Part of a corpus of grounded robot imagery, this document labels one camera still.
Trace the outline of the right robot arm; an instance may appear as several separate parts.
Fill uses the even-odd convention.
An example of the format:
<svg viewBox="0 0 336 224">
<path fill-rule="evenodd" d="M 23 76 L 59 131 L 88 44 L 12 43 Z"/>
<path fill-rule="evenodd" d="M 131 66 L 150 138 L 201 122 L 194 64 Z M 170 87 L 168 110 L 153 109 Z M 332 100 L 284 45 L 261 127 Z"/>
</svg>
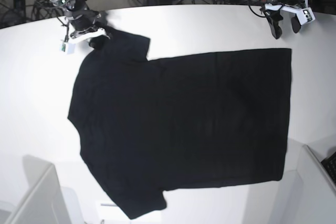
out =
<svg viewBox="0 0 336 224">
<path fill-rule="evenodd" d="M 60 51 L 72 54 L 76 44 L 86 41 L 93 49 L 101 49 L 111 37 L 107 31 L 106 14 L 90 9 L 87 0 L 50 0 L 53 8 L 59 8 L 65 16 L 66 34 Z"/>
</svg>

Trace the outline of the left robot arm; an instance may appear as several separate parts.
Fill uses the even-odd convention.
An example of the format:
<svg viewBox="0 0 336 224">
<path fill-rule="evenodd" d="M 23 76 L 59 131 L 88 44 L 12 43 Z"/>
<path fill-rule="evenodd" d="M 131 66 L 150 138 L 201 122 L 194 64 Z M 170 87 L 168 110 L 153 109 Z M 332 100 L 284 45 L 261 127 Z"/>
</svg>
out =
<svg viewBox="0 0 336 224">
<path fill-rule="evenodd" d="M 265 3 L 261 8 L 267 22 L 270 26 L 271 33 L 275 39 L 282 35 L 282 29 L 279 22 L 283 20 L 281 12 L 292 14 L 292 30 L 297 34 L 303 25 L 315 21 L 312 9 L 309 7 L 308 0 L 271 0 Z"/>
</svg>

